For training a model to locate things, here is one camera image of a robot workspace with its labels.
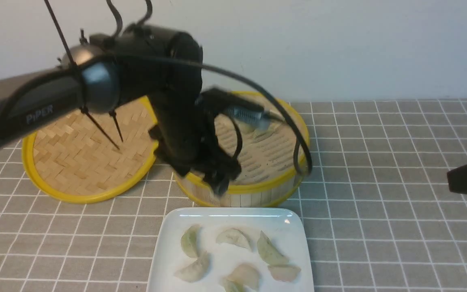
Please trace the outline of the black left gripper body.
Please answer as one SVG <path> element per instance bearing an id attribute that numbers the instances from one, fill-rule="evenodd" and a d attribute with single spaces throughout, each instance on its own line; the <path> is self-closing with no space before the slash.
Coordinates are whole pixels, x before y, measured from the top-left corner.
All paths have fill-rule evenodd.
<path id="1" fill-rule="evenodd" d="M 220 145 L 215 118 L 227 105 L 218 91 L 190 96 L 175 91 L 151 94 L 149 102 L 157 124 L 149 135 L 158 141 L 155 155 L 181 176 L 201 173 L 210 180 L 235 180 L 241 166 Z"/>

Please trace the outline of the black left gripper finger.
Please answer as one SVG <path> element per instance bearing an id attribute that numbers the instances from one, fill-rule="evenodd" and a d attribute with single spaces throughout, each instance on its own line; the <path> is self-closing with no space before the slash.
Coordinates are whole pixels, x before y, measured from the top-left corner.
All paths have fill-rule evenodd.
<path id="1" fill-rule="evenodd" d="M 216 198 L 222 198 L 228 191 L 234 178 L 223 172 L 211 172 L 209 174 L 209 186 Z"/>

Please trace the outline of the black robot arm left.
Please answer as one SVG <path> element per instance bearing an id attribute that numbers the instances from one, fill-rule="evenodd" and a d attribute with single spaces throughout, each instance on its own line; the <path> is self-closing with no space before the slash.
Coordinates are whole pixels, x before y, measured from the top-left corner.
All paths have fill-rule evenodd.
<path id="1" fill-rule="evenodd" d="M 236 100 L 202 91 L 202 47 L 187 32 L 132 24 L 119 36 L 94 34 L 57 67 L 0 79 L 0 147 L 72 110 L 112 113 L 146 96 L 157 124 L 155 154 L 183 176 L 204 174 L 218 197 L 241 173 L 215 134 L 214 120 Z"/>

